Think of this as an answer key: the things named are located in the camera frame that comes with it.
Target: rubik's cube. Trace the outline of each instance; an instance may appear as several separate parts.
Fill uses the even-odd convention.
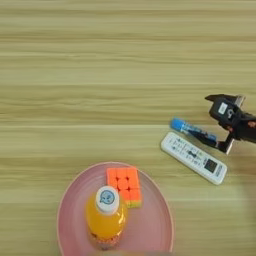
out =
[[[129,208],[141,206],[142,197],[137,168],[107,168],[107,183],[118,190]]]

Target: white remote control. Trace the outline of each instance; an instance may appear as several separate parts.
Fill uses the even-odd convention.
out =
[[[173,132],[167,134],[161,148],[215,185],[221,184],[226,175],[225,164]]]

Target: blue cap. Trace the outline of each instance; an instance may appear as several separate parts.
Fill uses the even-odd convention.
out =
[[[183,124],[185,124],[185,123],[186,122],[181,120],[181,119],[173,118],[172,121],[171,121],[171,127],[172,127],[172,129],[180,132]]]

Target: orange juice bottle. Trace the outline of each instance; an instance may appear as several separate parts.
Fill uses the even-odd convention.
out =
[[[100,188],[85,205],[90,237],[103,250],[116,245],[127,221],[127,207],[116,189]]]

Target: wood grain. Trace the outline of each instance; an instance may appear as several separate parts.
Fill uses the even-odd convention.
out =
[[[123,161],[166,197],[176,255],[255,255],[256,146],[197,144],[228,165],[221,186],[159,148],[174,116],[225,135],[208,94],[256,113],[255,27],[255,1],[1,0],[0,254],[60,255],[68,184]]]

